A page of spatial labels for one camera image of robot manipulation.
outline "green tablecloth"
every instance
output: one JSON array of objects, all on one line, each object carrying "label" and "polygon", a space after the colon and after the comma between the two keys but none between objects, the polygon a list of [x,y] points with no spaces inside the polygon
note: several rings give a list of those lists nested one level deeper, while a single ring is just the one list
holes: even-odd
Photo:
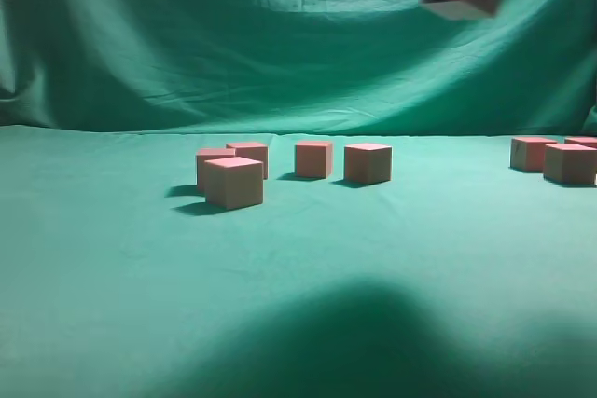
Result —
[{"label": "green tablecloth", "polygon": [[[509,138],[0,129],[0,396],[594,397],[597,189]],[[270,145],[265,203],[196,196],[202,146]],[[394,147],[350,188],[344,144]]]}]

